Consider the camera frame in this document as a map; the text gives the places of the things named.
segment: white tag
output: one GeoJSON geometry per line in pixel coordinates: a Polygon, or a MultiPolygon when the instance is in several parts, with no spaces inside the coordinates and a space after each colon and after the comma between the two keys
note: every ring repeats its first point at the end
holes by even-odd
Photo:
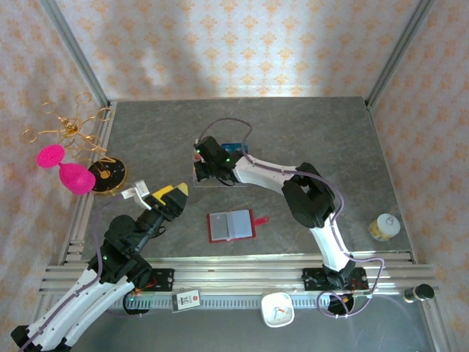
{"type": "Polygon", "coordinates": [[[179,312],[200,306],[199,290],[192,290],[172,295],[173,312],[179,312]]]}

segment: floral wallpaper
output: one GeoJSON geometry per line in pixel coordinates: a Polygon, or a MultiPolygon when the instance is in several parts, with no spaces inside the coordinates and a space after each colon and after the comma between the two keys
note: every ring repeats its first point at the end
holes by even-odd
{"type": "MultiPolygon", "coordinates": [[[[56,263],[76,200],[59,182],[58,169],[39,169],[35,156],[57,138],[20,142],[28,127],[57,128],[40,113],[56,102],[63,116],[75,95],[88,91],[72,57],[38,1],[0,3],[0,349],[17,351],[10,332],[29,323],[45,267],[56,263]]],[[[94,114],[92,101],[80,114],[94,114]]]]}
{"type": "Polygon", "coordinates": [[[111,100],[366,97],[418,0],[58,0],[111,100]]]}
{"type": "Polygon", "coordinates": [[[469,346],[469,7],[436,1],[374,120],[418,258],[469,346]]]}

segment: white robotic arm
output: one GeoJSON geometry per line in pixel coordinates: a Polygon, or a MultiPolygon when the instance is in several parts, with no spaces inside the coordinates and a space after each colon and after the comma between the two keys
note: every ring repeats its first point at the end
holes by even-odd
{"type": "Polygon", "coordinates": [[[69,351],[117,299],[148,283],[152,267],[139,252],[150,238],[163,233],[163,221],[172,221],[181,214],[188,187],[185,183],[175,188],[167,186],[143,200],[142,195],[149,192],[142,193],[138,186],[123,192],[123,196],[136,198],[146,210],[136,221],[117,216],[104,235],[100,255],[88,262],[73,287],[39,320],[13,330],[11,336],[20,351],[69,351]]]}
{"type": "MultiPolygon", "coordinates": [[[[253,185],[268,188],[272,191],[282,194],[282,188],[284,187],[285,182],[291,180],[294,174],[280,174],[278,172],[270,171],[266,168],[255,166],[255,164],[262,164],[273,169],[283,169],[285,171],[292,172],[296,170],[296,167],[276,165],[266,161],[260,161],[259,159],[256,159],[252,156],[250,156],[250,158],[254,163],[249,162],[245,157],[241,158],[236,163],[236,167],[233,169],[233,172],[237,180],[240,183],[251,183],[253,185]]],[[[344,255],[346,248],[337,224],[334,224],[333,226],[335,227],[334,229],[336,236],[341,241],[341,247],[344,251],[339,248],[339,245],[333,236],[330,224],[330,219],[332,216],[333,213],[326,218],[323,227],[313,227],[309,230],[313,234],[314,239],[320,248],[324,266],[330,268],[333,271],[339,272],[345,268],[349,262],[349,259],[344,255]]]]}
{"type": "Polygon", "coordinates": [[[282,166],[241,152],[228,153],[211,136],[204,137],[194,147],[202,157],[194,163],[198,181],[215,177],[225,185],[226,182],[250,183],[283,194],[293,217],[314,236],[329,283],[334,288],[347,286],[355,262],[350,260],[339,228],[331,221],[336,209],[334,194],[312,177],[320,175],[311,164],[282,166]]]}

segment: white bowl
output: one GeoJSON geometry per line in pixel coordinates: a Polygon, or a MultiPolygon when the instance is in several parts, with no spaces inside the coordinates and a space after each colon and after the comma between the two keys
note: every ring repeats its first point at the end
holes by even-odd
{"type": "Polygon", "coordinates": [[[262,298],[262,318],[270,328],[280,328],[290,324],[295,318],[292,299],[284,292],[271,293],[262,298]]]}

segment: pink sponge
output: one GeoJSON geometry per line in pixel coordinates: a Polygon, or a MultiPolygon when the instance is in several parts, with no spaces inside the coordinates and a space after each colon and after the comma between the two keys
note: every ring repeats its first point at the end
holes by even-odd
{"type": "Polygon", "coordinates": [[[96,177],[86,167],[75,164],[62,164],[65,149],[59,144],[44,148],[37,155],[37,165],[44,169],[59,166],[59,177],[65,187],[79,196],[89,193],[96,184],[96,177]]]}

